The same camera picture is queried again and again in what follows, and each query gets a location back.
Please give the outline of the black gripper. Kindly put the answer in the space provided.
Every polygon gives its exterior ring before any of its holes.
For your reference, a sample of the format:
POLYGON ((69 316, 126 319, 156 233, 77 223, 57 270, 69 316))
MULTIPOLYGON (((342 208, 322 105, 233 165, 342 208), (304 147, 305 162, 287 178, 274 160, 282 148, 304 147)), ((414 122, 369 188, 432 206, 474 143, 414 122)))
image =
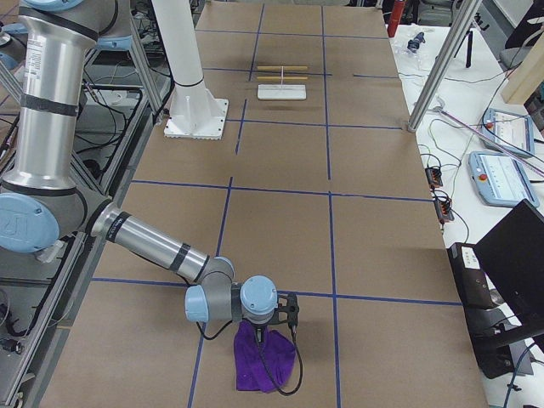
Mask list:
POLYGON ((292 330, 298 326, 298 297, 295 293, 279 294, 278 305, 271 318, 271 325, 287 324, 292 330))

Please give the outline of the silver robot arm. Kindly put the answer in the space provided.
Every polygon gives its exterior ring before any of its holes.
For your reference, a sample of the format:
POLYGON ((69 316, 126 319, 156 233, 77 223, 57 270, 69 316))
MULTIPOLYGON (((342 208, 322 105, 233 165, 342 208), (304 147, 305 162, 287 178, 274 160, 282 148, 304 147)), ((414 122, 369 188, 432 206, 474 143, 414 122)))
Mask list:
POLYGON ((71 179, 85 56, 131 47, 129 2, 23 1, 19 12, 28 38, 14 167, 1 182, 2 247, 30 253, 76 231, 101 236, 186 279, 188 320, 295 329, 298 300, 280 295, 270 278, 237 283, 227 258, 176 241, 71 179))

